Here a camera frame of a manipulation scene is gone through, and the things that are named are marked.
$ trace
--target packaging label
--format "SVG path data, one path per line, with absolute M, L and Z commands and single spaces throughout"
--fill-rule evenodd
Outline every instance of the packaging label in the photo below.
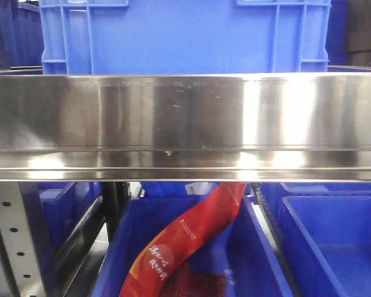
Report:
M 209 182 L 196 182 L 191 184 L 186 184 L 186 191 L 187 195 L 207 195 L 211 193 L 215 187 L 217 187 L 217 183 L 209 183 Z

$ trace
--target stainless steel shelf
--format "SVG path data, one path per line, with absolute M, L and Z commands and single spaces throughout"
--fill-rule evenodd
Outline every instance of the stainless steel shelf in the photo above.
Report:
M 0 75 L 0 181 L 371 181 L 371 73 Z

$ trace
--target shelving rack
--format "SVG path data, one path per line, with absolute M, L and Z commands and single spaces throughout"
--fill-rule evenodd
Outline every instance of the shelving rack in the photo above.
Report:
M 60 265 L 42 180 L 107 182 Z M 65 295 L 139 180 L 371 181 L 371 72 L 0 75 L 1 296 Z

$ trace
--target red package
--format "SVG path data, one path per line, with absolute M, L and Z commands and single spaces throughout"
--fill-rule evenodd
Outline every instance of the red package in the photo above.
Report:
M 134 261 L 119 297 L 159 297 L 171 274 L 236 218 L 244 188 L 245 183 L 221 183 L 155 236 Z
M 160 297 L 224 297 L 227 276 L 193 272 L 182 264 L 163 285 Z

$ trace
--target blue storage bin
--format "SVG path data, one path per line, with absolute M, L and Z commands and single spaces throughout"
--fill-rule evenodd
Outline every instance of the blue storage bin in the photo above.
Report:
M 41 65 L 44 43 L 39 8 L 17 0 L 0 0 L 0 23 L 11 66 Z
M 59 248 L 74 225 L 74 183 L 69 183 L 62 189 L 44 189 L 40 192 L 40 199 L 51 245 Z
M 45 74 L 326 71 L 331 0 L 40 0 Z
M 348 64 L 348 53 L 345 50 L 347 16 L 348 0 L 331 0 L 326 42 L 330 65 Z
M 12 9 L 12 20 L 16 50 L 12 65 L 41 65 L 44 43 L 39 8 L 20 2 Z
M 210 194 L 220 183 L 181 181 L 142 181 L 145 197 Z
M 46 190 L 46 189 L 64 189 L 69 182 L 67 181 L 60 181 L 60 182 L 45 182 L 45 183 L 38 183 L 39 190 Z
M 371 196 L 371 183 L 261 183 L 269 211 L 278 219 L 286 196 Z
M 16 60 L 17 55 L 14 25 L 12 23 L 13 6 L 14 2 L 12 0 L 0 0 L 0 27 L 2 30 L 2 37 L 4 39 L 4 46 L 10 59 L 10 64 L 8 66 L 12 65 L 12 63 Z
M 100 193 L 101 183 L 38 183 L 51 244 L 62 246 Z
M 371 297 L 371 197 L 286 197 L 283 252 L 305 297 Z
M 196 272 L 227 275 L 225 297 L 292 296 L 273 250 L 244 197 L 238 217 L 219 236 L 189 257 Z M 141 198 L 128 202 L 110 244 L 93 297 L 117 297 L 130 267 L 142 249 L 200 197 Z

